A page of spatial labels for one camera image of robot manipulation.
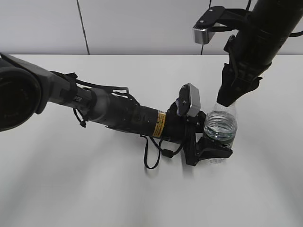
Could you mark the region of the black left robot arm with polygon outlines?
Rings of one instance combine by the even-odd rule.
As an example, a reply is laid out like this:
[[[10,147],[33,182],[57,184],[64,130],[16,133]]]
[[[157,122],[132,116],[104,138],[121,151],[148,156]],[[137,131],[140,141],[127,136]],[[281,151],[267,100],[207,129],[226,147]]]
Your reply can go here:
[[[87,122],[110,129],[138,134],[147,142],[168,141],[184,151],[186,164],[229,158],[228,141],[206,135],[206,115],[192,106],[191,84],[179,92],[177,100],[162,112],[140,105],[127,87],[101,86],[78,79],[74,73],[62,74],[13,57],[0,55],[0,129],[11,130],[40,114],[49,102],[73,109],[82,127]]]

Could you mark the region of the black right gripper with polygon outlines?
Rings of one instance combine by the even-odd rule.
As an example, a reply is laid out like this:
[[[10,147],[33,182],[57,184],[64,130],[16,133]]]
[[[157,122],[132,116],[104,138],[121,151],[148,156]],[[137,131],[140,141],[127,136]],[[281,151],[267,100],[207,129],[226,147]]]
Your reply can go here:
[[[265,23],[233,23],[227,26],[238,30],[230,37],[224,50],[229,62],[222,70],[222,83],[217,103],[231,106],[244,94],[256,90],[261,74],[272,62],[272,26]]]

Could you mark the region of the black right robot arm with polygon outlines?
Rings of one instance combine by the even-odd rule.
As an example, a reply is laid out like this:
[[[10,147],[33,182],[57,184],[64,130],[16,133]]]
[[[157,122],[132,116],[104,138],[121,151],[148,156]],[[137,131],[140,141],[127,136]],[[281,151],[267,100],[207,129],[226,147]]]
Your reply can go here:
[[[244,27],[225,45],[229,62],[222,70],[217,103],[231,106],[259,87],[262,73],[303,17],[301,0],[259,0],[244,17]]]

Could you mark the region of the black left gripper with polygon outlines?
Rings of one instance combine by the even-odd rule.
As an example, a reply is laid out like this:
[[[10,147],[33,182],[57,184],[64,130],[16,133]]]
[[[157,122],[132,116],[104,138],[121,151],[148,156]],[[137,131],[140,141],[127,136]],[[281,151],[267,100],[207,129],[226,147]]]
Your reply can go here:
[[[171,104],[166,112],[163,129],[163,140],[179,144],[176,151],[163,150],[163,156],[172,158],[181,150],[184,151],[187,165],[195,166],[207,159],[227,159],[233,154],[232,140],[220,141],[202,137],[196,142],[196,133],[202,133],[206,114],[199,111],[195,117],[177,115],[177,103]]]

